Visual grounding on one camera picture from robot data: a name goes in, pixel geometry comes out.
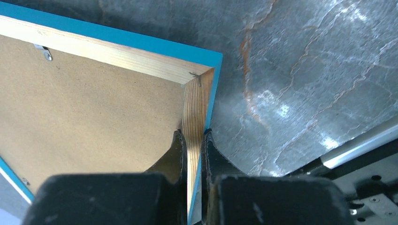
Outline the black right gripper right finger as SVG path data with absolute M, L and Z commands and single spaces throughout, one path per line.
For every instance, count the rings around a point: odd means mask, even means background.
M 216 147 L 207 129 L 201 144 L 204 225 L 352 225 L 340 189 L 312 176 L 248 176 Z

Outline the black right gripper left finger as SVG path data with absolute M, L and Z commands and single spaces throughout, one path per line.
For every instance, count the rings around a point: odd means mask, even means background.
M 49 177 L 24 225 L 185 225 L 187 144 L 181 130 L 145 172 L 75 173 Z

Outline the light wooden picture frame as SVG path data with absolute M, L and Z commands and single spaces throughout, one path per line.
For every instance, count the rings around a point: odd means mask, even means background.
M 185 85 L 187 219 L 201 165 L 200 143 L 210 125 L 222 54 L 2 2 L 1 35 Z

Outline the brown cardboard backing board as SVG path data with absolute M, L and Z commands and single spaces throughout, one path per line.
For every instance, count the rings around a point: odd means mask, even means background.
M 170 148 L 178 83 L 0 38 L 0 155 L 30 190 L 61 173 L 142 172 Z

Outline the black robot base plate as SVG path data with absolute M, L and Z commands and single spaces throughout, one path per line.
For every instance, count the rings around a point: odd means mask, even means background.
M 398 223 L 398 141 L 386 143 L 334 169 L 318 158 L 291 172 L 330 179 L 342 191 L 357 225 Z

